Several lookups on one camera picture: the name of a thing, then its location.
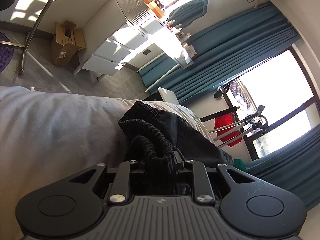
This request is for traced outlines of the black pants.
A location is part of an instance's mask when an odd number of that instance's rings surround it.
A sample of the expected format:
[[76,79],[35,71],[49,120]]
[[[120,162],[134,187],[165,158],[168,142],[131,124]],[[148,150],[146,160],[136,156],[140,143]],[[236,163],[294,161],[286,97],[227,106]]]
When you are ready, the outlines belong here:
[[137,101],[118,122],[129,141],[125,160],[136,160],[144,174],[134,183],[136,194],[189,195],[191,188],[177,175],[175,153],[206,167],[232,165],[231,155],[216,147],[175,113]]

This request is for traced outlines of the green garment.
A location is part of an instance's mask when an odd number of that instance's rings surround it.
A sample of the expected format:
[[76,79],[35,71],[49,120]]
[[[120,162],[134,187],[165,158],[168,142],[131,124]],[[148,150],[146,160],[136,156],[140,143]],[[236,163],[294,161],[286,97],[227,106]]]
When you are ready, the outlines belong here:
[[241,171],[247,172],[246,165],[241,159],[234,159],[233,166]]

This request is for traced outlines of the silver garment steamer stand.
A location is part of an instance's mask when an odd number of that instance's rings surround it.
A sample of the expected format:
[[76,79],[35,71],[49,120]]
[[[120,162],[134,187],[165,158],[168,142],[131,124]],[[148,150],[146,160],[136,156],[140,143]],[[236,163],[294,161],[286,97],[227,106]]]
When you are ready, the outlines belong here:
[[213,142],[221,141],[219,148],[224,146],[233,147],[235,142],[239,142],[248,133],[258,131],[265,131],[268,128],[268,120],[262,115],[265,106],[259,105],[257,110],[243,118],[222,127],[217,127],[209,131],[209,133],[216,133],[213,137]]

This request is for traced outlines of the teal curtain right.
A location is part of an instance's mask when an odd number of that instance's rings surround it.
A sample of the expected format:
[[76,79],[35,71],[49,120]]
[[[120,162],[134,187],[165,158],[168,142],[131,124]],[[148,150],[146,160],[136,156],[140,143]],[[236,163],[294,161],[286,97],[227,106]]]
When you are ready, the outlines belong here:
[[249,174],[297,195],[311,210],[319,204],[319,126],[300,138],[246,164]]

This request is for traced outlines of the teal curtain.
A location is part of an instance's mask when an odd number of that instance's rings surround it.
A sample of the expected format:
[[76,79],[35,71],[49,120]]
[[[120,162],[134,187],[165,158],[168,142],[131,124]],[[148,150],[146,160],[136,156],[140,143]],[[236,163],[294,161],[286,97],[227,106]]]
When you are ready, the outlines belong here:
[[192,35],[188,44],[196,55],[193,64],[165,76],[175,61],[162,55],[140,71],[151,93],[163,87],[188,105],[216,90],[248,68],[276,56],[300,35],[271,2],[249,9]]
[[297,195],[311,210],[319,204],[319,126],[300,138],[246,164],[249,174]]

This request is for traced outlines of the white stool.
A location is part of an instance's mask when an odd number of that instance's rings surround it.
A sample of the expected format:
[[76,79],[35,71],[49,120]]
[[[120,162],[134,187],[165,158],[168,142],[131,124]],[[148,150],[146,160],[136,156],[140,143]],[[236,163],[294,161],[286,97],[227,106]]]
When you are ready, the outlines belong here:
[[175,105],[180,104],[174,92],[161,87],[158,87],[158,92],[164,102],[172,103]]

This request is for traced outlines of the teal curtain left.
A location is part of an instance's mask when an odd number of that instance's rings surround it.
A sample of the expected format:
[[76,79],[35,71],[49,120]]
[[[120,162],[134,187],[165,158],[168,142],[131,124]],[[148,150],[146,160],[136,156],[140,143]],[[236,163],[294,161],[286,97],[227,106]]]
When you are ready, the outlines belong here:
[[188,44],[196,55],[193,64],[165,76],[175,61],[162,55],[140,71],[151,93],[163,87],[188,105],[216,90],[248,68],[276,56],[300,35],[271,2],[249,9],[192,35]]

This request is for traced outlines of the cardboard box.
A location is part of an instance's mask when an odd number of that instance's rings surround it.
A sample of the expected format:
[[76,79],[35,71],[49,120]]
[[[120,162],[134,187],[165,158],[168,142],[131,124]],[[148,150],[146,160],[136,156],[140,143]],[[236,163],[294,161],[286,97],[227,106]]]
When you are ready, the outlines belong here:
[[85,39],[82,29],[75,23],[65,21],[63,24],[55,23],[55,35],[51,42],[51,62],[65,67],[79,50],[85,49]]

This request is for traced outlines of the white drawer dresser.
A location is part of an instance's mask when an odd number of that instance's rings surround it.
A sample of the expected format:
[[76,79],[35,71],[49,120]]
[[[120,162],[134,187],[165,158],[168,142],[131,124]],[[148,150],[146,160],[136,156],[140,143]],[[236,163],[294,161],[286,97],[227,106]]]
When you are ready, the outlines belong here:
[[112,76],[147,45],[148,38],[125,17],[117,0],[109,0],[83,26],[86,48],[78,52],[80,65],[73,72],[89,70]]

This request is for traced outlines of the white vanity table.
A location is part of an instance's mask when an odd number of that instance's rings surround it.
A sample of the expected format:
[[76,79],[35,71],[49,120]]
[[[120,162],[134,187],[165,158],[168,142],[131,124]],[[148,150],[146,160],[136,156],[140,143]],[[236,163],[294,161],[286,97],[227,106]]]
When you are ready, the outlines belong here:
[[188,44],[181,43],[176,36],[180,29],[168,28],[167,24],[156,16],[140,23],[139,28],[162,51],[137,70],[147,91],[175,70],[188,68],[194,63],[187,51]]

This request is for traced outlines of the wavy vanity mirror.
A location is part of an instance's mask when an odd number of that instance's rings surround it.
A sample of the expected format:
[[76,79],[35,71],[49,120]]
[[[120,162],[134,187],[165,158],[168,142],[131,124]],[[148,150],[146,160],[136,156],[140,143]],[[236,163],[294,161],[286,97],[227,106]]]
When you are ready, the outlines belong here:
[[209,0],[190,0],[173,10],[169,14],[167,21],[172,21],[173,27],[186,28],[207,13],[208,3]]

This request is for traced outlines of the purple cushion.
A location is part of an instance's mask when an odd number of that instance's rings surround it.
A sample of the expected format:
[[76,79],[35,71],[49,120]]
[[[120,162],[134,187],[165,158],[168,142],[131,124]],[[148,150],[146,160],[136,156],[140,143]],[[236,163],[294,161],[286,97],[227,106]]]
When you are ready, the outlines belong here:
[[0,46],[0,72],[2,72],[10,63],[14,54],[11,47]]

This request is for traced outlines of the white perforated speaker box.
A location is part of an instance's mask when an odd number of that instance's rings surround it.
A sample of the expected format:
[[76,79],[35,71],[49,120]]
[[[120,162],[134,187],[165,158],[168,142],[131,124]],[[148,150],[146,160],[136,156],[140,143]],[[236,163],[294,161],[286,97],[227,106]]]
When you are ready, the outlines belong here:
[[116,0],[125,17],[134,26],[140,26],[153,17],[143,0]]

